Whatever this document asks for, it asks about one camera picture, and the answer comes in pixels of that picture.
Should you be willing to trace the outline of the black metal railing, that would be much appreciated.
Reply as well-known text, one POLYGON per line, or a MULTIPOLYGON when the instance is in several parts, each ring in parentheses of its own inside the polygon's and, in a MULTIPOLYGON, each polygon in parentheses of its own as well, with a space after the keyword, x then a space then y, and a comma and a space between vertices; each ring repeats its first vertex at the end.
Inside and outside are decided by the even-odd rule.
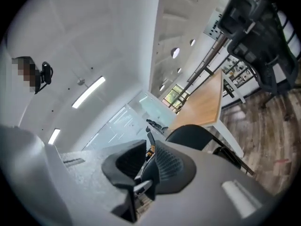
POLYGON ((199 64, 200 68, 196 71, 195 74, 193 74, 192 78, 188 81, 187 85, 183 88, 182 92, 170 103, 168 106, 169 108, 179 99, 179 97, 186 92, 186 90, 195 82, 195 80, 200 76, 200 74, 206 70, 209 75, 213 75, 213 72, 210 71, 207 67, 210 64, 210 62, 214 59, 214 57, 219 53, 219 51, 222 49, 222 47, 225 45, 228 38, 221 33, 218 37, 217 42, 214 44, 214 47, 211 47, 212 50, 208 52, 208 54, 205 56, 205 59, 202 60, 202 62, 199 64))

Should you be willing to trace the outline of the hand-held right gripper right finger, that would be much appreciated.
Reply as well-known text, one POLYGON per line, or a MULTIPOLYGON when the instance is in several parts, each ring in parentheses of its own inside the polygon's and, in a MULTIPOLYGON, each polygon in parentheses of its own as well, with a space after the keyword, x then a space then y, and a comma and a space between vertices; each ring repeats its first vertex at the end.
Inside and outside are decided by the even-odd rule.
POLYGON ((197 167, 186 154, 156 141, 155 162, 158 184, 155 194, 175 194, 183 190, 195 177, 197 167))

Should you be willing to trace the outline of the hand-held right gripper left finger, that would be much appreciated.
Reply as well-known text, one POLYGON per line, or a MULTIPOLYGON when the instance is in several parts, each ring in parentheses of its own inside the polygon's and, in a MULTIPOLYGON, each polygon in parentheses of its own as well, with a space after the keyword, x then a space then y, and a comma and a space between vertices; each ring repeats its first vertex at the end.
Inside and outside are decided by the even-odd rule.
POLYGON ((134 223, 135 212, 134 186, 135 177, 145 162, 146 140, 130 141, 121 150, 110 154, 102 163, 102 172, 108 181, 121 192, 125 200, 112 211, 122 219, 134 223))

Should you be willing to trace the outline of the wooden table with white legs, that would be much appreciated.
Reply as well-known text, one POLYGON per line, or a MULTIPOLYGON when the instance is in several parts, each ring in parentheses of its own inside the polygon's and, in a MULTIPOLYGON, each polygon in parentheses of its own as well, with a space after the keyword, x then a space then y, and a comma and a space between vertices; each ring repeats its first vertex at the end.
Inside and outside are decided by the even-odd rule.
POLYGON ((183 125, 195 124, 202 127, 213 126, 231 146, 235 154, 243 158, 244 152, 228 128, 220 119, 222 109, 223 81, 234 89, 242 103, 245 103, 243 95, 236 85, 222 71, 218 69, 203 85, 190 94, 189 100, 184 104, 174 121, 169 126, 170 130, 175 130, 183 125))

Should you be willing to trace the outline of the long ceiling light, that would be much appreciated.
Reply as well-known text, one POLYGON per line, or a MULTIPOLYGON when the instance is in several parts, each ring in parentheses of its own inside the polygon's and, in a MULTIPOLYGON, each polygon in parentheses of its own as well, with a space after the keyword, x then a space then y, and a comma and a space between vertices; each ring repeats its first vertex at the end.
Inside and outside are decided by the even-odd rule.
POLYGON ((72 108, 78 109, 80 105, 97 89, 99 88, 106 79, 101 76, 93 84, 91 84, 71 105, 72 108))
POLYGON ((52 135, 51 135, 51 137, 48 141, 48 144, 50 144, 50 145, 54 144, 54 142, 55 142, 56 138, 58 137, 60 131, 61 131, 60 129, 57 129, 57 128, 54 129, 54 131, 53 131, 53 133, 52 133, 52 135))

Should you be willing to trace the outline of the white panel with black dots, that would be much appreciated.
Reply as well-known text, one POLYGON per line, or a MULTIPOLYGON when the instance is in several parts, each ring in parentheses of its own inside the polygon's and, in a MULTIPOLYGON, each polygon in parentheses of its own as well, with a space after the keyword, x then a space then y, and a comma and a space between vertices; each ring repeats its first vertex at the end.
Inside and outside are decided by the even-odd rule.
POLYGON ((204 34, 208 35, 214 40, 218 40, 222 34, 221 30, 217 26, 221 16, 221 13, 214 10, 204 30, 204 34))

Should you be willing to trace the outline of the black office chair with headrest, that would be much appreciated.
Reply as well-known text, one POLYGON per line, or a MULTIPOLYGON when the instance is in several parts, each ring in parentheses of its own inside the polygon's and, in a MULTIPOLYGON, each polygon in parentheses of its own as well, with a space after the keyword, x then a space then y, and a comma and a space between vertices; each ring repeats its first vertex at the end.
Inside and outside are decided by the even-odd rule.
POLYGON ((217 26, 231 40, 228 53, 252 70, 264 91, 278 95, 301 88, 298 61, 269 0, 229 0, 217 26))

